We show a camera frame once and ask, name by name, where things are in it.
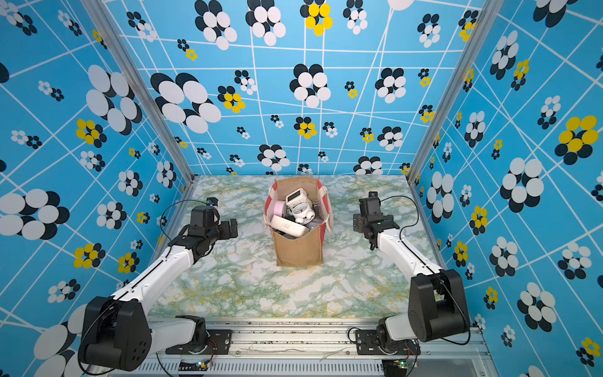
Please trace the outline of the white bell alarm clock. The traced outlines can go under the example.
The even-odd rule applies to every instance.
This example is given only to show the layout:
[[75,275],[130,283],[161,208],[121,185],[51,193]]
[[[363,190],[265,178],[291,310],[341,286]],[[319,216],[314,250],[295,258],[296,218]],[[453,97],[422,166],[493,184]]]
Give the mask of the white bell alarm clock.
[[304,226],[309,224],[316,216],[316,212],[313,209],[313,203],[309,199],[290,201],[286,202],[286,204],[292,213],[295,222],[300,225]]

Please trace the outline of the small white digital clock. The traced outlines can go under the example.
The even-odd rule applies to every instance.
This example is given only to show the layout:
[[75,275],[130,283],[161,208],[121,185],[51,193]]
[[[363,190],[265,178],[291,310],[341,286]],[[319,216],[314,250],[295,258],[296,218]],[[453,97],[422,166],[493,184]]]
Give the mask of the small white digital clock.
[[304,188],[299,188],[286,196],[286,204],[289,207],[294,207],[297,204],[305,203],[308,200],[307,192]]

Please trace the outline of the large white digital clock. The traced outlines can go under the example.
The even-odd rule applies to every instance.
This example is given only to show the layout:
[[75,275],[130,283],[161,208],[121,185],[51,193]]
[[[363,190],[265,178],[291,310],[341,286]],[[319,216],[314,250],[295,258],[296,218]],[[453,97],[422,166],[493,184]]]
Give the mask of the large white digital clock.
[[281,218],[274,215],[271,219],[270,226],[275,230],[278,230],[289,235],[290,237],[293,237],[294,239],[304,237],[310,232],[310,229],[306,226],[300,225],[295,221],[291,221],[286,218]]

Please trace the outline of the pink round alarm clock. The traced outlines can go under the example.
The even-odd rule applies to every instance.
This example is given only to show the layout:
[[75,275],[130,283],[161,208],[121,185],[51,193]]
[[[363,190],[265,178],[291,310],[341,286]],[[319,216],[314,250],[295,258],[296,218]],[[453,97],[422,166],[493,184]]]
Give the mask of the pink round alarm clock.
[[273,206],[273,215],[284,218],[287,214],[287,205],[282,200],[276,200]]

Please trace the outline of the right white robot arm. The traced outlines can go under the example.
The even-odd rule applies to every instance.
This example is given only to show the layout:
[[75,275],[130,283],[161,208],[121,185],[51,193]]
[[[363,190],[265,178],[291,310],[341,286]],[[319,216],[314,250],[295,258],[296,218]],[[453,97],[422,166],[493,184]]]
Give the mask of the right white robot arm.
[[471,320],[460,274],[431,262],[412,245],[394,217],[382,213],[382,202],[377,192],[359,199],[360,212],[353,215],[353,230],[364,235],[370,249],[392,259],[409,282],[409,294],[406,313],[378,322],[379,346],[393,353],[408,340],[454,343],[452,336],[469,335]]

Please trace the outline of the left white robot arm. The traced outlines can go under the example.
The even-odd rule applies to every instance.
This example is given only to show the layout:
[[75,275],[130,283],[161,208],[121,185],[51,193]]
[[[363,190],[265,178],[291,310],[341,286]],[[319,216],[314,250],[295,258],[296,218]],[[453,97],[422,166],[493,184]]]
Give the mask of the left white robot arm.
[[132,372],[149,356],[171,347],[216,351],[202,317],[180,315],[149,320],[155,302],[220,240],[238,237],[235,219],[222,220],[215,206],[197,206],[191,220],[140,276],[108,297],[97,296],[86,306],[78,365],[82,373],[100,376]]

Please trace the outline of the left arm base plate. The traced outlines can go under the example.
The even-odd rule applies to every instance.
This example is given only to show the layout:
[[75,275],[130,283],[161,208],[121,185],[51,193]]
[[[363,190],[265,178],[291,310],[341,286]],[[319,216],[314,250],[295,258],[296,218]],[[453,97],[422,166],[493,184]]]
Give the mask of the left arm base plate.
[[232,330],[218,329],[206,331],[201,340],[193,340],[165,350],[169,355],[228,355],[232,345]]

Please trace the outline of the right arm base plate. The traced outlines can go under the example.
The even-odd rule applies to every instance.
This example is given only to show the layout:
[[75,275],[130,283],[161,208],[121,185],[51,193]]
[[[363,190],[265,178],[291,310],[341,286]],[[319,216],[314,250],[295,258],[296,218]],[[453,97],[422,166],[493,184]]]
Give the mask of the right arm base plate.
[[400,356],[414,357],[421,354],[420,346],[414,339],[391,341],[378,330],[352,330],[352,341],[360,356]]

